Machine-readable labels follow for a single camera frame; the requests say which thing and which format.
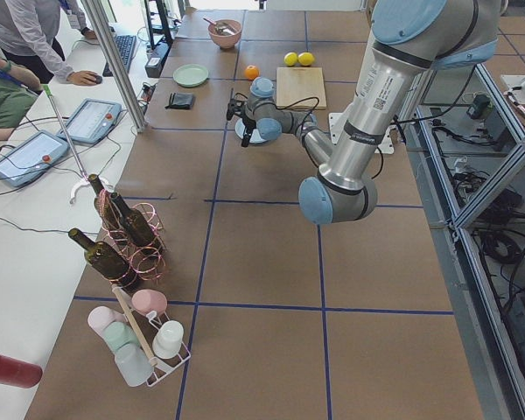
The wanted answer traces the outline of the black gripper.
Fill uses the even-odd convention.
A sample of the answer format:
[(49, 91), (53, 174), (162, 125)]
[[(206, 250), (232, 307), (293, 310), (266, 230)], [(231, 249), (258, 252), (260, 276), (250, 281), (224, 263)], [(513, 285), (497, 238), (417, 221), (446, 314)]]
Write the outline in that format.
[(241, 138), (241, 147), (248, 147), (253, 135), (253, 130), (256, 128), (256, 119), (253, 111), (247, 104), (243, 105), (241, 112), (241, 120), (245, 126)]

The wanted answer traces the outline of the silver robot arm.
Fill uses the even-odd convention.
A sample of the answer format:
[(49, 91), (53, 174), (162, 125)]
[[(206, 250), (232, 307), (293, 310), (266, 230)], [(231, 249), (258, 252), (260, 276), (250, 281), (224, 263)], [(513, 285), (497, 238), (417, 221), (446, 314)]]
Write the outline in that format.
[(371, 14), (372, 39), (346, 120), (333, 142), (309, 112), (279, 108), (270, 80), (258, 77), (243, 103), (231, 101), (227, 116), (239, 116), (246, 129), (275, 140), (298, 138), (317, 165), (303, 180), (298, 202), (316, 225), (356, 221), (375, 208), (374, 181), (365, 173), (415, 77), (430, 69), (466, 67), (490, 59), (496, 50), (501, 15), (498, 1), (379, 1)]

